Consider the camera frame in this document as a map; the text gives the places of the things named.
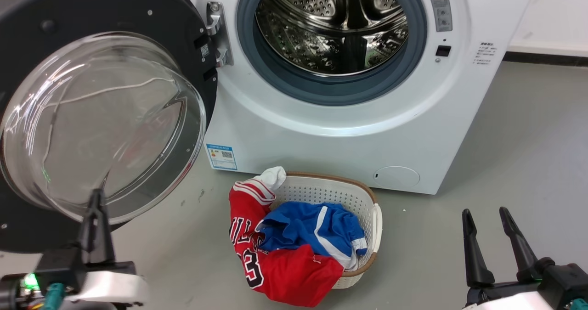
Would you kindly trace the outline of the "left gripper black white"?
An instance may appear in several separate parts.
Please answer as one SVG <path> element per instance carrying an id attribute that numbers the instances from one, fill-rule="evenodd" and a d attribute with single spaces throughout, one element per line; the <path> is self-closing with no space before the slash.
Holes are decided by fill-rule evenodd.
<path id="1" fill-rule="evenodd" d="M 3 310 L 135 310 L 149 301 L 149 286 L 134 263 L 115 261 L 104 201 L 103 190 L 93 189 L 80 224 L 80 248 L 51 249 L 32 272 L 2 277 Z"/>

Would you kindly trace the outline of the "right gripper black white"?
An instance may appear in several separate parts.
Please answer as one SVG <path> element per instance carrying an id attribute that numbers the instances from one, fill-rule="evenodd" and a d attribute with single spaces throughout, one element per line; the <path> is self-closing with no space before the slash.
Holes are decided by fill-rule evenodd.
<path id="1" fill-rule="evenodd" d="M 494 284 L 494 275 L 488 270 L 481 253 L 472 214 L 468 208 L 464 209 L 466 284 L 471 288 L 464 310 L 585 310 L 588 307 L 587 273 L 575 263 L 556 265 L 549 257 L 537 262 L 508 208 L 500 207 L 498 212 L 504 233 L 512 245 L 519 282 L 490 287 Z"/>

